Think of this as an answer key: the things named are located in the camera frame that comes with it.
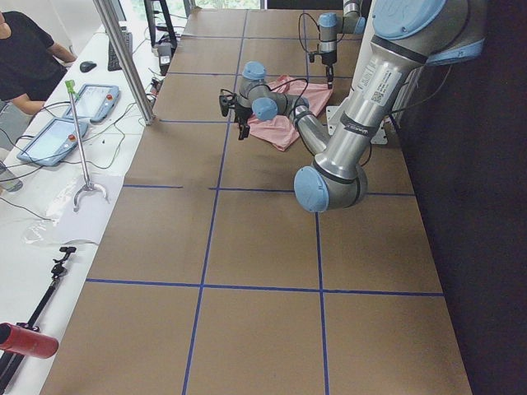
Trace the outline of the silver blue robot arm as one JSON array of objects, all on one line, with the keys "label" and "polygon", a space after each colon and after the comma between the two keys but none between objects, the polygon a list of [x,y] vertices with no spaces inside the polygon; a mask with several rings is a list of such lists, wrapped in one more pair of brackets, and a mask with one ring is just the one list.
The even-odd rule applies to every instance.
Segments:
[{"label": "silver blue robot arm", "polygon": [[333,132],[310,111],[307,99],[273,91],[259,62],[245,64],[238,92],[219,96],[222,114],[235,113],[240,139],[249,135],[251,115],[262,121],[278,115],[290,119],[314,156],[294,179],[296,199],[307,211],[350,207],[363,199],[367,178],[359,161],[412,70],[464,62],[483,50],[486,1],[378,1],[368,17],[362,16],[361,5],[346,1],[342,16],[322,14],[318,48],[309,54],[322,58],[332,80],[337,36],[373,28],[369,62],[339,106]]},{"label": "silver blue robot arm", "polygon": [[338,35],[362,35],[366,28],[366,18],[371,8],[371,1],[344,0],[343,14],[326,12],[319,16],[318,55],[325,66],[327,87],[333,88],[333,66],[338,60]]}]

